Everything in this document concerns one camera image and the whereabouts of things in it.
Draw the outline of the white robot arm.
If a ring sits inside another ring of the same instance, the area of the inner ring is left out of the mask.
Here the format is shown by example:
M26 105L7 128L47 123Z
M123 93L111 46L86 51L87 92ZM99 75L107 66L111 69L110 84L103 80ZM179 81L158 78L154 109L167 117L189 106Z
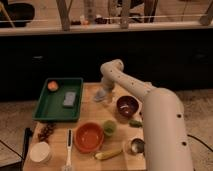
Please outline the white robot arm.
M101 91L111 92L117 83L142 102L147 171L194 171L179 97L129 76L123 69L120 59L102 64Z

